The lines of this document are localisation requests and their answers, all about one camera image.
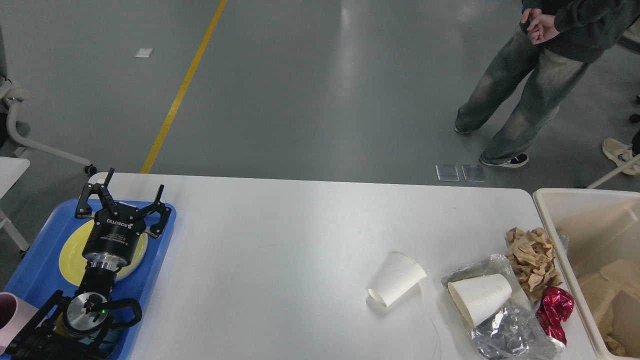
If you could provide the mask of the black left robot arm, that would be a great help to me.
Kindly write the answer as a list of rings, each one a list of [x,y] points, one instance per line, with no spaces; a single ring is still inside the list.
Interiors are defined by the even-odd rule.
[[[105,180],[50,216],[1,303],[3,360],[123,360],[169,247],[175,210],[115,200]]]

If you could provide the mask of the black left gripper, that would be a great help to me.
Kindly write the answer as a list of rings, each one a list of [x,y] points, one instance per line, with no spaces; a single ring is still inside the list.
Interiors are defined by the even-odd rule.
[[[158,239],[164,233],[172,210],[162,201],[164,184],[158,187],[153,203],[138,209],[125,202],[115,203],[108,185],[115,169],[110,168],[103,183],[86,183],[78,198],[74,217],[93,218],[94,224],[82,250],[82,257],[89,268],[101,268],[119,272],[135,269],[146,251],[146,235]],[[93,211],[89,197],[97,195],[101,210]],[[146,217],[158,214],[156,223],[146,224]]]

